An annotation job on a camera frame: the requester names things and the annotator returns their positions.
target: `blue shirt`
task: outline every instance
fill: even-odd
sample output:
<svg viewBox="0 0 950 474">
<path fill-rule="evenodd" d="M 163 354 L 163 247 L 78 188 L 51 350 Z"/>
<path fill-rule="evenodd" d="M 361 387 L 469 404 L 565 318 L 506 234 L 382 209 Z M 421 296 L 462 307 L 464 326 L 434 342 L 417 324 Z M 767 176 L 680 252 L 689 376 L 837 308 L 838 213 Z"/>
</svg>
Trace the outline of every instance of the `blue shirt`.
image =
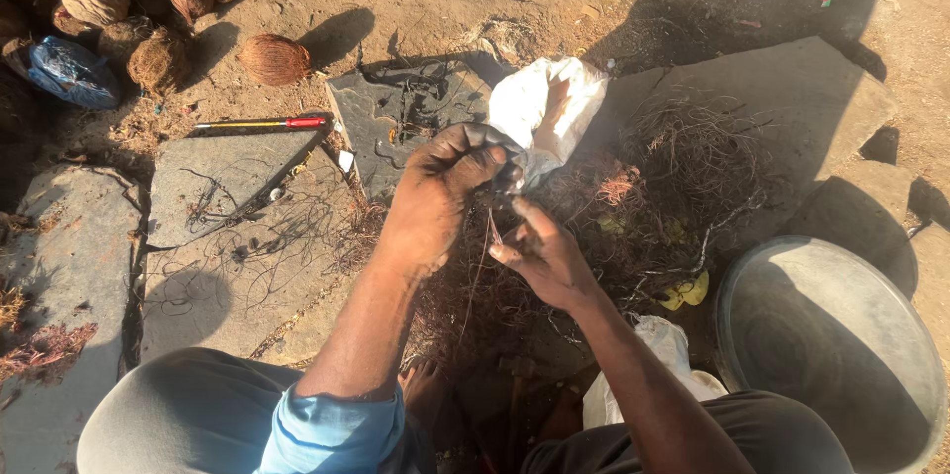
<svg viewBox="0 0 950 474">
<path fill-rule="evenodd" d="M 375 473 L 406 426 L 403 391 L 386 402 L 297 398 L 296 385 L 274 409 L 271 436 L 255 474 Z"/>
</svg>

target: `soil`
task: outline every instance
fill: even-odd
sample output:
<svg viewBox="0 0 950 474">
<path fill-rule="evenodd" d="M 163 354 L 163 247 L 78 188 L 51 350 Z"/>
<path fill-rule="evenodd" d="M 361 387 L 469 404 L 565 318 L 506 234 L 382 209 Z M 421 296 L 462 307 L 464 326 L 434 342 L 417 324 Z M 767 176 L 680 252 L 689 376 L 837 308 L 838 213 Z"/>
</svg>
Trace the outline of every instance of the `soil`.
<svg viewBox="0 0 950 474">
<path fill-rule="evenodd" d="M 44 115 L 58 117 L 45 118 L 33 140 L 0 150 L 9 168 L 0 177 L 0 209 L 15 206 L 30 176 L 63 157 L 117 166 L 147 185 L 160 143 L 189 135 L 196 122 L 328 108 L 323 79 L 353 68 L 358 43 L 370 67 L 404 67 L 487 42 L 516 65 L 579 55 L 601 68 L 613 59 L 612 73 L 621 75 L 820 35 L 900 103 L 881 157 L 917 178 L 912 223 L 950 224 L 948 22 L 950 0 L 831 0 L 828 7 L 819 0 L 235 0 L 196 21 L 194 71 L 183 91 L 157 100 L 128 86 L 114 112 L 44 102 Z M 317 73 L 281 87 L 249 79 L 235 56 L 258 32 L 303 44 Z M 948 450 L 933 471 L 950 465 Z"/>
</svg>

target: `grey pants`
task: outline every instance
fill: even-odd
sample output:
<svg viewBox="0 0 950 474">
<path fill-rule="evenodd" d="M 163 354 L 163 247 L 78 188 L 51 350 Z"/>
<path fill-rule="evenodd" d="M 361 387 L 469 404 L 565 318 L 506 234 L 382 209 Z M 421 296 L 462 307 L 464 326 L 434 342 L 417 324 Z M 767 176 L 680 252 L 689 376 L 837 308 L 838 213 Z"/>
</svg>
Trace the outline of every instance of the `grey pants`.
<svg viewBox="0 0 950 474">
<path fill-rule="evenodd" d="M 130 372 L 89 418 L 80 474 L 247 474 L 260 463 L 281 393 L 299 371 L 192 347 Z M 704 407 L 756 472 L 850 472 L 848 457 L 810 409 L 766 392 Z M 624 426 L 598 427 L 537 446 L 522 472 L 634 473 L 641 466 Z M 384 473 L 432 474 L 428 436 L 409 419 Z"/>
</svg>

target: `hand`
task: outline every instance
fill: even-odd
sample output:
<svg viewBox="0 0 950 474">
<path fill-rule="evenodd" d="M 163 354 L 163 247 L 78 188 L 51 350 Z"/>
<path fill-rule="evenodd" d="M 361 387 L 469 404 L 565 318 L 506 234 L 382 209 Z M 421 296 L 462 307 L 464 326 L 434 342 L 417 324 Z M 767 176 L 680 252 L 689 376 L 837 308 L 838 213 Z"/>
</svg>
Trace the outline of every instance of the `hand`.
<svg viewBox="0 0 950 474">
<path fill-rule="evenodd" d="M 574 237 L 531 201 L 517 196 L 511 205 L 524 218 L 512 232 L 522 250 L 495 244 L 488 249 L 491 256 L 521 274 L 544 303 L 560 310 L 573 314 L 606 297 Z"/>
<path fill-rule="evenodd" d="M 505 166 L 510 142 L 492 127 L 459 123 L 410 156 L 377 249 L 400 266 L 432 275 L 459 235 L 470 192 Z"/>
</svg>

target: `foot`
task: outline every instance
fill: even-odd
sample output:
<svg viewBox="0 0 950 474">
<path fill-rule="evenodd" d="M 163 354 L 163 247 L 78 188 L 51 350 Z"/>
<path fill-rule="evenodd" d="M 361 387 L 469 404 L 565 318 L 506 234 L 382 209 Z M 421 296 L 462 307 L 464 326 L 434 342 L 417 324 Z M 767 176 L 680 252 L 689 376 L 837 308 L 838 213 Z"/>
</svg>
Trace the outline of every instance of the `foot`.
<svg viewBox="0 0 950 474">
<path fill-rule="evenodd" d="M 538 443 L 562 441 L 584 429 L 582 397 L 576 386 L 564 386 L 538 432 Z"/>
<path fill-rule="evenodd" d="M 432 432 L 439 408 L 451 389 L 445 374 L 430 359 L 419 357 L 399 374 L 398 380 L 406 410 Z"/>
</svg>

